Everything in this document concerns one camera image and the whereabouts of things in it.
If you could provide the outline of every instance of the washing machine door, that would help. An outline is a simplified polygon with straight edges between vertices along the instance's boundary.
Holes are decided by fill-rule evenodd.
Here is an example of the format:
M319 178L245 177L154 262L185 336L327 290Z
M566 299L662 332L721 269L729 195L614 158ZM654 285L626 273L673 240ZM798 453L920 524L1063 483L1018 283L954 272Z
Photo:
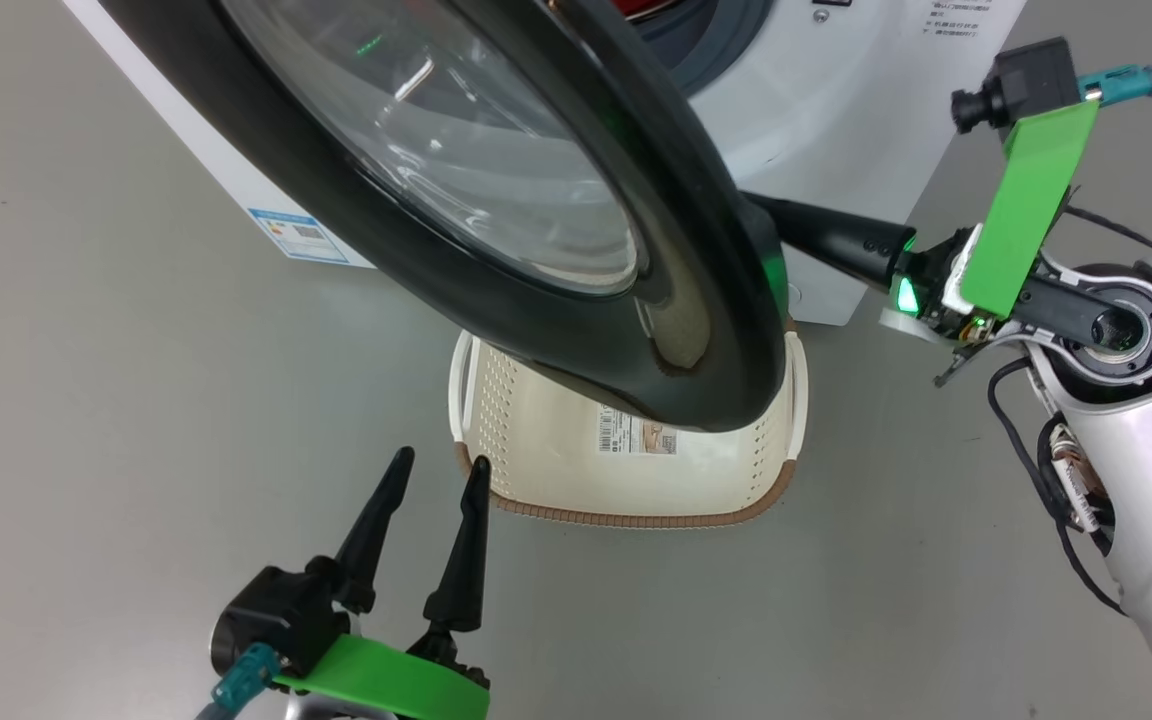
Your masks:
M609 0L103 5L248 160L477 338L677 427L740 429L776 395L774 233Z

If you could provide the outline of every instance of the white plastic basket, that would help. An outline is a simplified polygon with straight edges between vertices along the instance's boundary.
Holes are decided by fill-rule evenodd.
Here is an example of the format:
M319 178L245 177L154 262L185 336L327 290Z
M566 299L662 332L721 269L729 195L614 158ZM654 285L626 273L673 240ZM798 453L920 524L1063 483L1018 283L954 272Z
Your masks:
M497 507L537 518L621 528L742 523L781 497L803 446L808 365L793 329L785 349L785 382L755 424L730 433L677 430L672 455L613 454L602 450L605 438L599 444L604 406L462 332L448 381L461 468L468 473L470 458L485 455Z

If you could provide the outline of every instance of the black wire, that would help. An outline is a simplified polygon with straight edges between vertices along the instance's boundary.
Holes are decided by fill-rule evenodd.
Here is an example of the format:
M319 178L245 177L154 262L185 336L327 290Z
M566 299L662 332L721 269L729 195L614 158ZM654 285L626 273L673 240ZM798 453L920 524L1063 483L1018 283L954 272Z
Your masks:
M1119 233L1121 236L1137 241L1140 245L1147 247L1149 250L1152 250L1152 240L1149 240L1149 237L1143 236L1143 234L1135 232L1132 228L1126 227L1126 225L1115 223L1114 220L1111 220L1105 215L1098 215L1091 210L1076 209L1074 205L1066 205L1064 212L1078 218L1079 220L1087 220L1090 223L1101 225L1101 227L1107 229L1107 232Z
M1002 381L1007 376L1011 373L1018 373L1021 370L1029 369L1029 359L1021 357L1021 359L1013 359L1011 363L1007 363L990 378L990 384L986 387L986 401L990 404L990 410L993 410L993 416L998 418L998 423L1002 424L1002 429L1007 433L1007 439L1011 441L1011 449L1016 452L1016 457L1020 458L1020 463L1025 468L1025 473L1029 475L1029 482L1033 483L1034 492L1038 493L1038 500L1043 501L1043 509L1047 511L1055 521L1064 521L1061 518L1060 511L1056 510L1055 498L1051 497L1047 491L1046 484L1043 483L1041 476L1038 473L1038 465L1029 457L1029 450L1025 450L1024 441L1020 439L1020 432L1016 430L1016 425L1011 424L1011 418L1007 418L1007 414L1002 410L1002 407L998 404L998 384Z
M1101 551L1101 558L1107 558L1111 555L1111 551L1114 550L1114 541L1111 537L1105 533L1105 528L1098 528L1087 533L1087 537L1092 538L1092 543L1096 544L1096 550Z
M1079 579L1083 579L1083 584L1096 596L1096 600L1101 601L1102 605L1108 607L1111 611L1115 611L1119 615L1126 616L1123 607L1119 602L1112 601L1111 597L1100 589L1100 585L1096 584L1096 579L1092 579L1091 575L1087 574L1087 568L1084 568L1083 561L1079 560L1078 553L1074 552L1074 544L1069 541L1069 528L1066 524L1069 523L1068 511L1062 514L1059 509L1059 505L1055 498L1049 495L1046 483L1043 482L1043 476L1038 471L1038 465L1034 464L1033 460L1029 457L1029 452L1025 450L1024 442L1020 439L1020 432L1016 430L1016 425L1011 423L1011 418L1007 418L1007 414L1002 410L1002 407L998 403L998 384L1002 381L1007 376L1011 373L1018 373L1021 370L1029 369L1029 359L1026 357L1021 357L1021 359L1013 359L1011 363L1007 363L990 378L990 384L986 389L986 400L990 402L990 410L998 418L998 423L1002 424L1002 429L1007 433L1007 439L1011 441L1011 449L1016 450L1016 457L1018 457L1020 463L1024 465L1025 473L1029 473L1029 480L1033 483L1034 492L1038 493L1039 500L1043 501L1044 509L1056 523L1056 533L1060 536L1061 548L1064 551L1064 559L1069 560L1070 568L1074 569L1074 574L1078 575Z
M1087 568L1083 568L1083 561L1078 560L1078 553L1074 552L1074 543L1069 541L1069 528L1064 526L1060 520L1056 520L1056 535L1060 536L1060 546L1064 548L1064 556L1069 559L1069 564L1074 568L1074 574L1078 575L1078 579L1083 579L1083 584L1087 585L1089 591L1096 596L1096 600L1100 600L1102 606L1108 607L1111 611L1115 611L1121 616L1128 616L1123 612L1123 606L1119 602L1114 602L1109 596L1101 590L1101 585L1096 584L1096 579L1092 579L1091 575L1087 575Z

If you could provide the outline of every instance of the blue cable connector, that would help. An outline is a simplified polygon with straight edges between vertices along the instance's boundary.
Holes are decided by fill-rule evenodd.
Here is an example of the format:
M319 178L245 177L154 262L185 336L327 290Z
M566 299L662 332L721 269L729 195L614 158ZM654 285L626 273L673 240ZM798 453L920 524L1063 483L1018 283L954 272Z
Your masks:
M1123 65L1123 67L1078 77L1083 97L1094 99L1100 92L1101 106L1114 105L1137 97L1152 97L1152 65Z
M211 688L211 703L195 720L233 720L252 698L274 684L281 669L273 647L252 643L223 679Z

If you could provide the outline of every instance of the green led light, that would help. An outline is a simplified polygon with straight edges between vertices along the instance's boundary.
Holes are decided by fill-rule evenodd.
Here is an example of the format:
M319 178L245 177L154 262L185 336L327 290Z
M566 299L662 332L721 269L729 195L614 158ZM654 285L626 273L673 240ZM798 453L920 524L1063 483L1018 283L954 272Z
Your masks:
M896 290L896 310L905 314L918 314L918 296L914 295L914 283L909 278L900 279L900 288Z
M355 50L353 52L353 54L355 54L355 55L357 55L359 58L366 55L369 53L369 51L371 51L372 47L374 47L376 45L378 45L379 41L381 40L381 38L384 38L384 37L385 37L384 35L378 35L377 37L372 37L371 40L369 40L366 45L359 47L359 50Z
M767 285L772 287L772 298L776 301L776 311L783 325L790 316L790 278L786 274L783 256L776 252L763 260L763 273L767 275Z

